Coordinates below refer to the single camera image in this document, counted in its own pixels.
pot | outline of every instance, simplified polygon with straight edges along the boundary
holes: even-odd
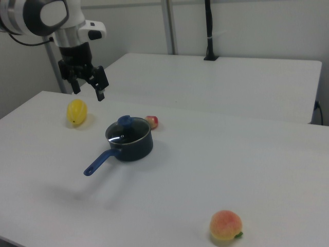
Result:
[[[151,126],[143,118],[122,116],[105,132],[111,149],[103,152],[84,172],[92,175],[110,156],[120,161],[136,161],[148,155],[153,148]]]

red apple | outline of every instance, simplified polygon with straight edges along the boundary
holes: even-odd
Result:
[[[154,130],[159,125],[159,120],[156,116],[147,116],[145,120],[151,125],[151,130]]]

toy fruit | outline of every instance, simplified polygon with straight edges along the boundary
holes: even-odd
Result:
[[[151,125],[151,130],[155,129],[156,127],[158,127],[159,124],[159,120],[156,116],[147,116],[145,118],[145,120],[147,122],[149,122],[149,124]]]
[[[66,118],[74,125],[81,124],[87,116],[87,105],[81,99],[71,101],[67,106]]]
[[[210,222],[211,235],[217,240],[231,240],[242,236],[242,221],[240,217],[229,210],[214,214]]]

green leaf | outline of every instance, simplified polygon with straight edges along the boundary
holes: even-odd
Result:
[[[234,238],[240,238],[243,235],[243,232],[240,232],[239,234],[237,234]]]

white wall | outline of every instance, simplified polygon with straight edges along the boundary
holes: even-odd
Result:
[[[94,66],[102,65],[106,68],[130,52],[168,54],[160,0],[138,0],[134,4],[125,5],[117,5],[114,0],[98,1],[102,2],[107,2],[107,5],[90,7],[95,3],[85,1],[83,8],[87,20],[101,21],[107,30],[106,39],[89,43]],[[53,45],[52,50],[56,59],[60,60],[58,48]],[[67,82],[65,86],[68,92],[72,92]]]
[[[218,55],[321,61],[318,99],[329,125],[328,0],[214,0],[211,9]],[[178,54],[204,56],[204,1],[173,0],[173,12]],[[317,113],[314,122],[319,119]]]
[[[17,39],[42,41],[35,37]],[[43,90],[60,91],[45,47],[23,46],[0,33],[0,118]]]

